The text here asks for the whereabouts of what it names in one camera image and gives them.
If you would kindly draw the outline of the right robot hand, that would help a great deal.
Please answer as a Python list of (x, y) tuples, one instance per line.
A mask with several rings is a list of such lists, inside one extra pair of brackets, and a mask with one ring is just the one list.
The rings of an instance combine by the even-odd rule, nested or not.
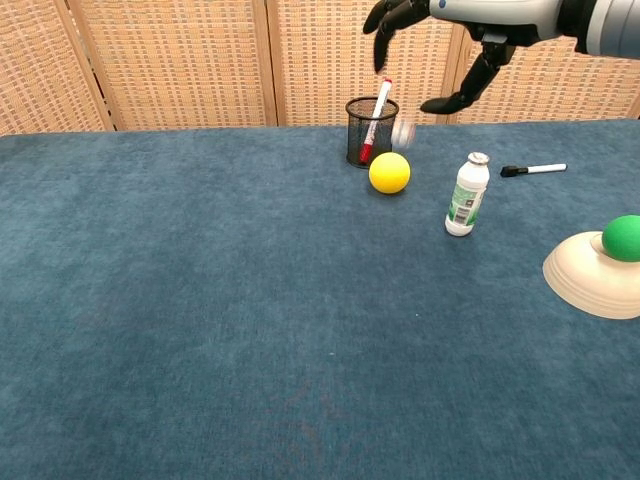
[(363, 32), (375, 33), (374, 70), (386, 64), (389, 43), (403, 30), (429, 17), (463, 26), (482, 51), (457, 92), (425, 101), (420, 110), (451, 115), (471, 106), (508, 64), (518, 47), (529, 47), (563, 34), (574, 36), (581, 1), (379, 1)]

